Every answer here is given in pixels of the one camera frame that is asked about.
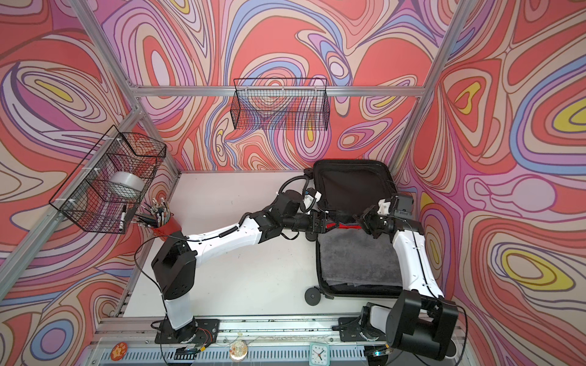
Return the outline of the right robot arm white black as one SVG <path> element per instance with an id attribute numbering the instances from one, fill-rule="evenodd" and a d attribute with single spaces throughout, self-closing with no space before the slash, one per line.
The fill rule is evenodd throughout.
<path id="1" fill-rule="evenodd" d="M 421 223 L 371 207 L 357 219 L 377 239 L 389 235 L 398 256 L 402 292 L 392 307 L 368 303 L 356 329 L 367 341 L 382 341 L 392 349 L 442 361 L 452 343 L 459 318 L 457 306 L 436 283 L 426 253 Z"/>

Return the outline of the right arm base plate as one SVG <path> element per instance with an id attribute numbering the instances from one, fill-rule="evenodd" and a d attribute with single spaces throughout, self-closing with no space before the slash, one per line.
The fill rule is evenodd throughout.
<path id="1" fill-rule="evenodd" d="M 385 341 L 384 332 L 362 324 L 359 317 L 340 317 L 332 330 L 339 333 L 343 343 Z"/>

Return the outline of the grey towel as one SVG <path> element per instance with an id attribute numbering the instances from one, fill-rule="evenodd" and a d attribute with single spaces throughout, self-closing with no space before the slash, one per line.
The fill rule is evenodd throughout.
<path id="1" fill-rule="evenodd" d="M 335 229 L 317 238 L 322 278 L 328 285 L 402 286 L 401 269 L 389 236 Z"/>

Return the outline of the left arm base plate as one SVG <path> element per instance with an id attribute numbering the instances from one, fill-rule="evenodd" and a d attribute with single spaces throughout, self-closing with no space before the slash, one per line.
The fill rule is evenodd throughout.
<path id="1" fill-rule="evenodd" d="M 167 317 L 157 327 L 157 344 L 193 344 L 210 346 L 216 343 L 220 326 L 219 319 L 193 318 L 180 329 L 173 329 Z"/>

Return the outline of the red t-shirt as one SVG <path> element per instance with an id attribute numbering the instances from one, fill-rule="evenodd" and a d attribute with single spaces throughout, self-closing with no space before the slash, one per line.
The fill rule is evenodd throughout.
<path id="1" fill-rule="evenodd" d="M 358 224 L 339 224 L 339 223 L 330 223 L 326 225 L 327 231 L 335 230 L 335 229 L 343 229 L 343 230 L 361 230 L 362 227 Z"/>

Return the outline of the black suitcase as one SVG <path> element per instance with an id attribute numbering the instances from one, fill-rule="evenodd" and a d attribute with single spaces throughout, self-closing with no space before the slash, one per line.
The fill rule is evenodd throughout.
<path id="1" fill-rule="evenodd" d="M 365 210 L 378 208 L 381 199 L 401 195 L 389 168 L 374 160 L 320 160 L 305 169 L 304 174 L 321 193 L 316 208 L 326 214 L 327 224 L 360 225 L 357 219 Z M 319 244 L 317 240 L 310 241 L 316 246 L 318 285 L 305 292 L 308 305 L 317 305 L 322 297 L 396 298 L 401 293 L 402 286 L 328 285 L 321 274 Z"/>

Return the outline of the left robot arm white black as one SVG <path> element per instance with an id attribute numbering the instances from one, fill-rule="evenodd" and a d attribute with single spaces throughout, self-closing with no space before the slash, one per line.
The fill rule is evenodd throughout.
<path id="1" fill-rule="evenodd" d="M 313 210 L 309 213 L 279 211 L 274 206 L 246 213 L 238 223 L 212 232 L 185 236 L 178 231 L 166 237 L 151 262 L 166 318 L 175 331 L 194 323 L 190 310 L 189 291 L 195 283 L 196 269 L 211 259 L 236 249 L 254 246 L 283 232 L 320 234 L 327 231 L 326 214 Z"/>

